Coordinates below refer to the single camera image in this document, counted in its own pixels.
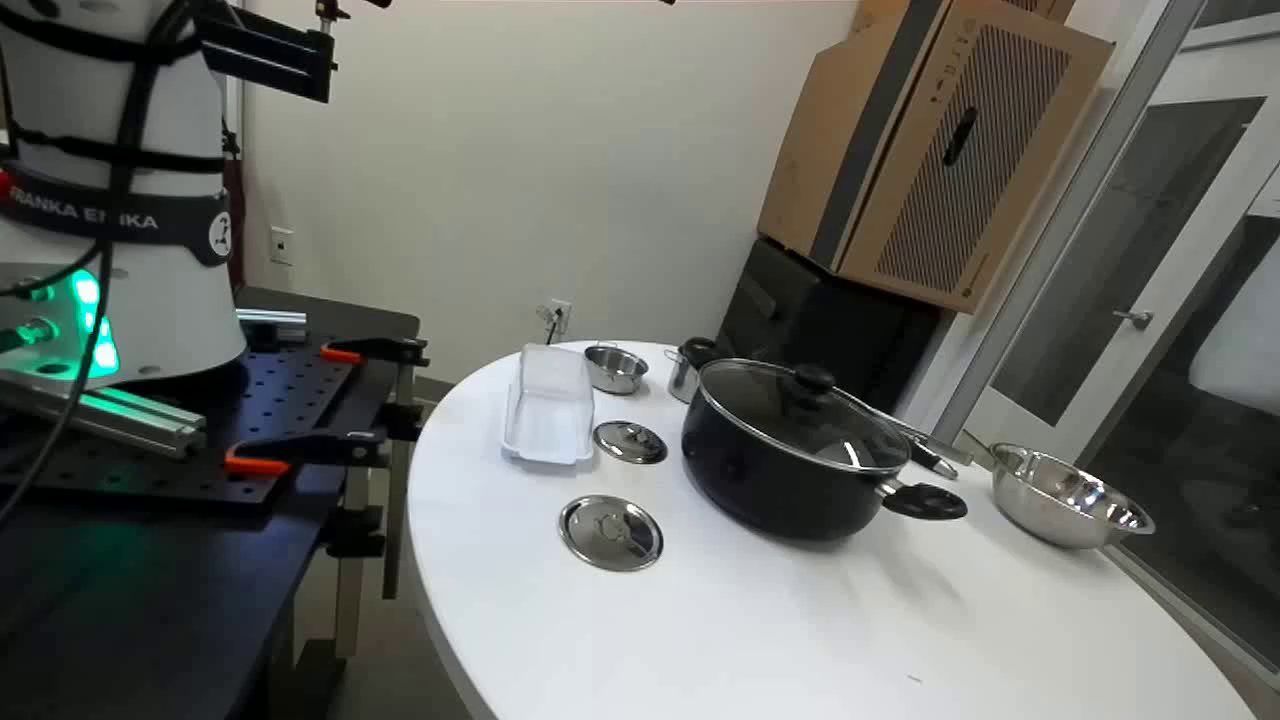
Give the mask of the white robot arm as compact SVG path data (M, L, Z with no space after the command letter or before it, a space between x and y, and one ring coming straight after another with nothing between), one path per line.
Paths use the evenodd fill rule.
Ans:
M45 282L59 335L31 381L170 381L245 352L231 302L225 79L203 0L0 0L6 289ZM35 302L9 297L9 316Z

